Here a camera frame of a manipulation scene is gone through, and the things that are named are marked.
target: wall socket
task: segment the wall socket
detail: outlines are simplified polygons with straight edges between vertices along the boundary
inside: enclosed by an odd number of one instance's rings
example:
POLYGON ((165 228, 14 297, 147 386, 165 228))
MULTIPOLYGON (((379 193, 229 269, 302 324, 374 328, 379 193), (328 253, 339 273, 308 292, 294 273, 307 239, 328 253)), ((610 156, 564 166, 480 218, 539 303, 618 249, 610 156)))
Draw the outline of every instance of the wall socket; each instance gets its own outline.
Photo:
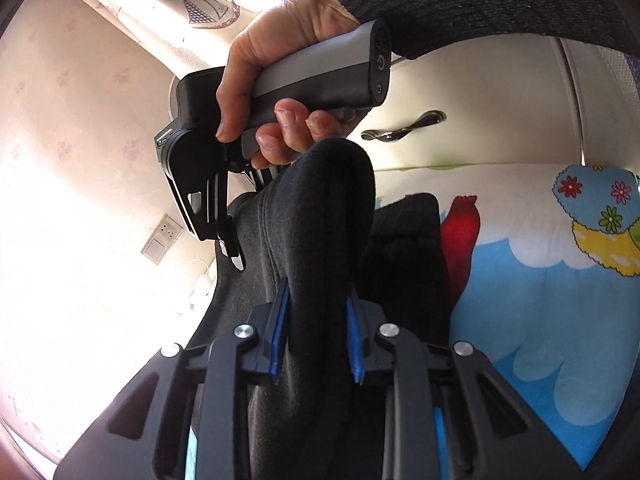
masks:
POLYGON ((181 232, 181 225, 169 215, 164 215, 140 252, 158 265, 181 232))

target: yellow pattern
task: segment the yellow pattern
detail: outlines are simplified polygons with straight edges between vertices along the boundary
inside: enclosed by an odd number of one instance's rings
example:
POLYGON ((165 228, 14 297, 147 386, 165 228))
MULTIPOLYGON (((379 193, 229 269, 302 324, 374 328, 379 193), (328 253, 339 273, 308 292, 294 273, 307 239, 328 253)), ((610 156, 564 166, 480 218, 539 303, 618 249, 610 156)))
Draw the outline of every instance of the yellow pattern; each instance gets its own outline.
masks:
POLYGON ((605 234, 587 229, 574 220, 574 238, 580 250, 601 266, 615 269, 623 276, 640 274, 640 249, 628 230, 605 234))
POLYGON ((638 249, 640 249, 640 218, 629 228, 629 234, 638 249))

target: wall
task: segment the wall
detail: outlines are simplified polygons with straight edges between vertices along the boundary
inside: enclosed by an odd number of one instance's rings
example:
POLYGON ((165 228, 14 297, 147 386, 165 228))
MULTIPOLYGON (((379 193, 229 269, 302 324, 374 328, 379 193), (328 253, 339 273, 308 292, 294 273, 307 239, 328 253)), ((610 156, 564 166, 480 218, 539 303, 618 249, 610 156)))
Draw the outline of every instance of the wall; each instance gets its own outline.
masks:
POLYGON ((171 79, 81 0, 28 0, 0 40, 0 404, 57 456, 198 321, 174 309, 213 243, 140 254, 180 218, 153 146, 171 79))

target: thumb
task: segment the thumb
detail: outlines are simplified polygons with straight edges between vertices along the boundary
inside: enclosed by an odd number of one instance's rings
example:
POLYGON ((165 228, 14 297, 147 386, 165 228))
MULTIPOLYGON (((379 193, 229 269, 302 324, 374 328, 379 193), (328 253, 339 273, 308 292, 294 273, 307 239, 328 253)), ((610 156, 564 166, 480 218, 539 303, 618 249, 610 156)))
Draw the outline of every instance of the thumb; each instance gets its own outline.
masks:
POLYGON ((222 81, 216 91, 221 121, 216 137, 220 142, 236 140, 249 119, 251 92, 262 65, 251 43, 241 34, 232 43, 222 81))

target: colorful blanket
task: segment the colorful blanket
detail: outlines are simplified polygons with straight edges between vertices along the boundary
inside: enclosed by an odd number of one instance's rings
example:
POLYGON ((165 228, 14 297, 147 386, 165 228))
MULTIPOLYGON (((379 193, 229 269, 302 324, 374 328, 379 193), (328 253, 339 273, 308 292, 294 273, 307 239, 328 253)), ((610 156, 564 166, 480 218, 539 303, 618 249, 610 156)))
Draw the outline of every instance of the colorful blanket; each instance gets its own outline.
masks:
POLYGON ((549 164, 385 171, 378 205, 417 192, 440 203, 468 340, 581 467, 622 402, 640 342, 640 195, 619 168, 549 164))

